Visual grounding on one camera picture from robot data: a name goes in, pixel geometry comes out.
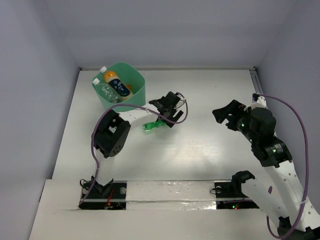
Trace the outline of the clear water bottle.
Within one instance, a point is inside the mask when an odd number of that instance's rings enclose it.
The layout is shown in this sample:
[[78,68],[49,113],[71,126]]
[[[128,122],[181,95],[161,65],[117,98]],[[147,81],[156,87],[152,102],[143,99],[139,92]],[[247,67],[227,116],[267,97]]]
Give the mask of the clear water bottle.
[[109,103],[117,104],[119,102],[118,95],[107,83],[95,78],[92,81],[92,85],[96,92]]

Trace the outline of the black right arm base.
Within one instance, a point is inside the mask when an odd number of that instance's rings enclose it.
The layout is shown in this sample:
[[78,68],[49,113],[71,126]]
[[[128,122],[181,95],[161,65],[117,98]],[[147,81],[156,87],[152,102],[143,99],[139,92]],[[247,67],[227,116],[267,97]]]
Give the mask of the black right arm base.
[[244,170],[235,173],[231,180],[215,182],[210,193],[216,197],[216,209],[258,209],[257,204],[242,193],[242,184],[250,179],[255,179],[255,176]]

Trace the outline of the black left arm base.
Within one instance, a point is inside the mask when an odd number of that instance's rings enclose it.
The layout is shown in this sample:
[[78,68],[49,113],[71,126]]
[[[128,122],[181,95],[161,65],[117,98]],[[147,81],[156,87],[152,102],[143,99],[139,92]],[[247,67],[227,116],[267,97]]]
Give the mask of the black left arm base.
[[79,208],[81,210],[125,210],[127,201],[127,182],[114,181],[113,179],[106,185],[94,183],[89,195],[87,194],[92,181],[80,180],[82,193],[80,197]]

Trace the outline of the green plastic soda bottle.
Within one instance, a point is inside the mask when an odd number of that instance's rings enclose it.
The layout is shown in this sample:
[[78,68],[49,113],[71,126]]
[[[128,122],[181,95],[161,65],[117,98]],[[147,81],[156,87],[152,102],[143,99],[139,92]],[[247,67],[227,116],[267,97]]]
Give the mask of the green plastic soda bottle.
[[165,126],[166,123],[163,122],[162,120],[157,120],[157,121],[153,121],[153,122],[148,122],[148,123],[145,123],[143,125],[143,129],[145,131],[150,131],[152,129],[155,129],[155,128],[160,128],[160,127],[163,127]]

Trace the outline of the small orange pulp bottle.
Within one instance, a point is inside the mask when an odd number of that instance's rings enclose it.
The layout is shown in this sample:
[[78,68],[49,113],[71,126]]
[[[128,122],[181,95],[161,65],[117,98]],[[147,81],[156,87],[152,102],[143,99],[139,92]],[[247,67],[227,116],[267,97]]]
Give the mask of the small orange pulp bottle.
[[125,86],[126,86],[130,91],[132,91],[132,86],[131,86],[131,85],[126,84]]

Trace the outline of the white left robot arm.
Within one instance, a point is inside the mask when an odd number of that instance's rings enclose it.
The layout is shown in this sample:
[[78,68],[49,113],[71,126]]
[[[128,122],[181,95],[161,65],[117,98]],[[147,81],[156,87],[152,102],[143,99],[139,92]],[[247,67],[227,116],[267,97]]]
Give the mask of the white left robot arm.
[[91,135],[91,153],[96,161],[96,170],[88,190],[101,198],[110,194],[114,158],[123,149],[132,128],[143,126],[145,130],[151,130],[162,124],[172,128],[186,120],[188,110],[186,98],[171,91],[143,106],[118,103],[108,108]]

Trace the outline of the orange bottle with blue label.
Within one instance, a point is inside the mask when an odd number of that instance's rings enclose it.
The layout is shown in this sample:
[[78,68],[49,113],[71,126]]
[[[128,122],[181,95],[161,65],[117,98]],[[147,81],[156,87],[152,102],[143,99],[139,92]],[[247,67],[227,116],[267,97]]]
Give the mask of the orange bottle with blue label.
[[121,81],[116,72],[108,70],[105,66],[103,66],[99,71],[103,75],[104,82],[114,90],[121,102],[134,95],[133,92]]

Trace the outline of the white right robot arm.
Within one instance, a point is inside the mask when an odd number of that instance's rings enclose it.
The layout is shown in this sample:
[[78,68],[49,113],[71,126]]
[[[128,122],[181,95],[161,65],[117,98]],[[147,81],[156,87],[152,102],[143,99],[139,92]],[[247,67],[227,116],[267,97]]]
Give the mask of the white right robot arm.
[[281,201],[274,199],[248,170],[235,173],[230,181],[216,182],[212,193],[218,199],[253,201],[277,228],[277,239],[318,240],[320,215],[296,174],[288,147],[275,134],[277,121],[267,109],[265,98],[258,97],[250,106],[232,100],[212,114],[217,123],[227,120],[228,129],[242,133],[250,142],[253,155],[272,179]]

